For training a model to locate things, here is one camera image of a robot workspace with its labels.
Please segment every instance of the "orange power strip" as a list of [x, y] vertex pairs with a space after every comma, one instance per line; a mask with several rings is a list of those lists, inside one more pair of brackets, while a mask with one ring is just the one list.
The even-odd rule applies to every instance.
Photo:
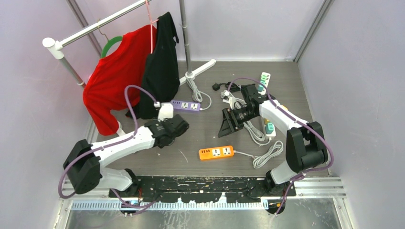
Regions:
[[200, 160], [211, 160], [234, 156], [234, 148], [232, 146], [221, 146], [207, 149], [200, 149], [198, 151]]

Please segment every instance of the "red long-sleeve shirt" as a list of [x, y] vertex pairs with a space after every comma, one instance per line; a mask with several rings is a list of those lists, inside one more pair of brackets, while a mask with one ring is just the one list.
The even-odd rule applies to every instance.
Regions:
[[[153, 27], [153, 44], [156, 28]], [[98, 62], [84, 91], [83, 102], [102, 135], [117, 132], [118, 122], [111, 110], [127, 108], [124, 89], [128, 85], [141, 86], [146, 58], [150, 54], [150, 25], [127, 33], [117, 50]], [[128, 90], [131, 105], [140, 100], [140, 91]]]

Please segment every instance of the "hanger hook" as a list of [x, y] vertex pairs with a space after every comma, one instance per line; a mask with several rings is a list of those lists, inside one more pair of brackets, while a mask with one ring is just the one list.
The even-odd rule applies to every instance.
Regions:
[[105, 37], [106, 37], [106, 39], [107, 39], [107, 41], [110, 41], [110, 39], [107, 37], [107, 35], [105, 34], [105, 33], [102, 33], [101, 32], [101, 30], [100, 30], [100, 27], [98, 26], [98, 23], [100, 22], [100, 18], [98, 19], [98, 21], [97, 21], [97, 29], [98, 29], [98, 31], [101, 33], [101, 35], [104, 35]]

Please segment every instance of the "black garment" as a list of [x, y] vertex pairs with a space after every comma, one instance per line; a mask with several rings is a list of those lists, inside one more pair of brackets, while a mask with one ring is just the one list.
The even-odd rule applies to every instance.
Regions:
[[[158, 102], [164, 103], [174, 98], [180, 86], [175, 49], [179, 37], [169, 12], [159, 17], [157, 27], [156, 46], [146, 59], [141, 87], [150, 92]], [[152, 99], [142, 92], [140, 102], [133, 109], [137, 118], [151, 119], [158, 116]]]

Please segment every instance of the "white wall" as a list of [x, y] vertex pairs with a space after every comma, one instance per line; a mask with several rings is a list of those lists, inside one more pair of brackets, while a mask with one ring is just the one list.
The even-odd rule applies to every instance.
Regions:
[[360, 229], [405, 224], [404, 9], [335, 1], [299, 62]]
[[[65, 0], [1, 1], [0, 9], [0, 228], [51, 228], [62, 163], [89, 115], [82, 89], [42, 39], [80, 26]], [[98, 60], [87, 38], [65, 54], [82, 75]]]
[[[134, 0], [76, 0], [89, 23], [96, 23]], [[292, 60], [323, 0], [186, 0], [192, 60]], [[152, 18], [172, 14], [185, 59], [178, 0], [150, 2]], [[148, 24], [145, 6], [102, 28], [109, 38]], [[106, 39], [96, 32], [102, 46]]]

